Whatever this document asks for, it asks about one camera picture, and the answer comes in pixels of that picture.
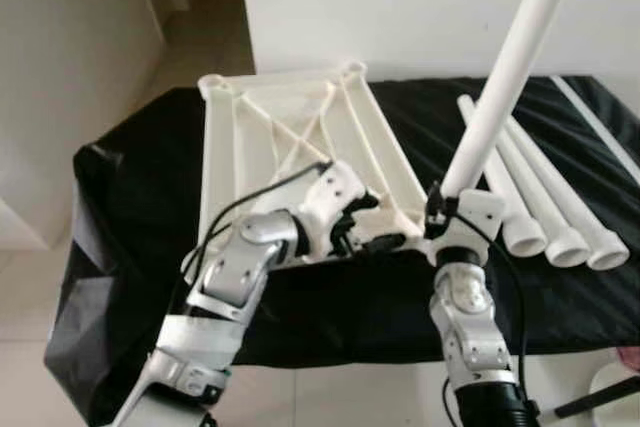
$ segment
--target tiled floor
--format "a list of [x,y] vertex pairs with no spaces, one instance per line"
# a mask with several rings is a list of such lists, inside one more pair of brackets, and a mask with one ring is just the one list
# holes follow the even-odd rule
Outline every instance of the tiled floor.
[[[199,76],[253,71],[242,0],[200,0],[167,26],[168,47],[141,103]],[[70,242],[55,250],[0,254],[0,425],[83,425],[42,364]],[[529,359],[529,389],[542,408],[586,393],[610,351]],[[446,426],[442,363],[349,365],[298,371],[240,367],[215,409],[223,427]],[[590,425],[588,416],[558,423]]]

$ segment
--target black fabric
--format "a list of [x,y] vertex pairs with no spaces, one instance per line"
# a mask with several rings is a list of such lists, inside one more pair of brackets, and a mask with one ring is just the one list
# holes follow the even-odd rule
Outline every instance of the black fabric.
[[[568,79],[638,156],[640,124],[591,78]],[[463,132],[456,97],[481,79],[371,88],[425,190]],[[596,215],[631,249],[606,272],[518,259],[529,352],[640,344],[640,189],[548,79],[531,79],[515,116]],[[107,423],[152,349],[199,211],[203,102],[176,89],[74,158],[77,239],[45,362],[89,425]],[[517,299],[496,252],[487,266],[497,322],[517,349]],[[441,359],[428,315],[434,269],[415,252],[274,272],[236,362],[309,367]]]

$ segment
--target black cable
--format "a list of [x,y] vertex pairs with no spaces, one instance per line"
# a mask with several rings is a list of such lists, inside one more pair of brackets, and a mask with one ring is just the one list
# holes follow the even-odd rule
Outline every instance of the black cable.
[[[216,230],[212,234],[212,238],[217,237],[222,232],[227,230],[229,227],[231,227],[231,222],[227,222],[222,227],[220,227],[218,230]],[[175,282],[175,284],[173,286],[173,290],[171,291],[171,297],[170,297],[170,300],[169,300],[169,308],[167,310],[167,314],[166,315],[169,315],[172,312],[173,308],[175,307],[175,303],[176,303],[177,298],[178,298],[178,292],[180,292],[180,286],[181,286],[180,277],[181,277],[181,275],[186,275],[189,272],[189,269],[191,268],[191,264],[193,263],[193,260],[196,258],[196,255],[198,254],[199,250],[200,250],[200,246],[198,246],[195,249],[193,249],[193,251],[191,251],[191,255],[189,255],[189,258],[187,259],[187,263],[185,264],[184,270],[180,269],[180,271],[178,271],[178,278],[176,279],[176,282]]]
[[466,224],[469,228],[471,228],[476,234],[482,237],[486,242],[489,243],[492,247],[494,247],[498,253],[505,260],[509,273],[513,279],[513,283],[516,286],[516,293],[518,294],[518,303],[520,310],[520,351],[518,355],[518,378],[520,380],[520,388],[522,389],[522,394],[524,395],[525,400],[529,400],[529,394],[527,392],[527,382],[525,378],[525,357],[527,353],[527,318],[525,312],[525,301],[524,301],[524,291],[522,289],[522,282],[520,281],[520,276],[518,275],[518,271],[516,270],[513,262],[511,262],[511,258],[509,254],[498,244],[495,240],[491,239],[487,234],[485,234],[480,228],[471,222],[469,219],[464,217],[462,214],[455,213],[453,214],[458,220],[460,220],[463,224]]
[[304,175],[308,174],[309,172],[311,172],[312,170],[318,170],[320,172],[324,172],[326,169],[328,169],[331,166],[332,162],[315,162],[307,167],[305,167],[304,169],[296,172],[293,175],[290,175],[289,177],[285,177],[284,179],[271,184],[267,187],[264,187],[262,189],[256,190],[255,192],[252,192],[248,195],[245,195],[244,197],[240,197],[238,200],[234,200],[233,202],[231,202],[229,205],[227,205],[224,209],[222,209],[220,211],[220,213],[216,216],[215,219],[213,219],[213,222],[211,222],[211,224],[209,225],[209,228],[207,229],[207,232],[204,236],[204,239],[202,240],[202,245],[200,246],[199,250],[198,250],[198,254],[197,254],[197,264],[196,264],[196,272],[194,275],[194,279],[197,279],[198,276],[200,275],[200,271],[202,270],[202,264],[204,262],[204,254],[205,251],[207,250],[207,245],[209,244],[209,242],[213,239],[213,235],[214,235],[214,230],[216,228],[216,226],[218,225],[218,223],[224,218],[225,215],[227,215],[228,212],[230,212],[231,210],[235,209],[236,207],[238,207],[239,205],[244,204],[245,202],[249,202],[250,200],[255,199],[256,197],[260,197],[261,195],[264,195],[268,192],[271,192],[272,190],[278,189],[280,187],[282,187],[283,185],[289,184],[291,182],[293,182],[294,180],[298,180],[300,177],[303,177]]
[[444,411],[447,413],[447,417],[449,418],[449,422],[453,427],[458,427],[456,421],[453,420],[453,414],[451,410],[449,410],[449,402],[447,402],[447,386],[449,385],[449,377],[444,380],[442,384],[442,403],[444,404]]
[[356,253],[353,250],[353,245],[351,244],[351,241],[349,240],[349,237],[347,236],[347,234],[344,234],[344,236],[342,236],[342,245],[344,246],[345,250],[347,251],[347,253],[349,254],[350,257],[355,257]]

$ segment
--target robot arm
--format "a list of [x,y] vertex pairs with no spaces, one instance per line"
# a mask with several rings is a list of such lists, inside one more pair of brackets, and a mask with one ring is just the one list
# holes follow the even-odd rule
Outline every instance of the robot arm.
[[344,162],[328,167],[294,212],[252,214],[207,249],[182,315],[167,315],[156,347],[112,427],[215,425],[205,408],[223,393],[269,271],[341,251],[351,212],[376,205]]
[[438,268],[429,310],[440,338],[451,386],[465,427],[537,426],[538,414],[514,375],[482,266],[487,241],[457,215],[493,240],[503,204],[490,192],[463,190],[455,203],[432,190],[427,207],[428,257]]

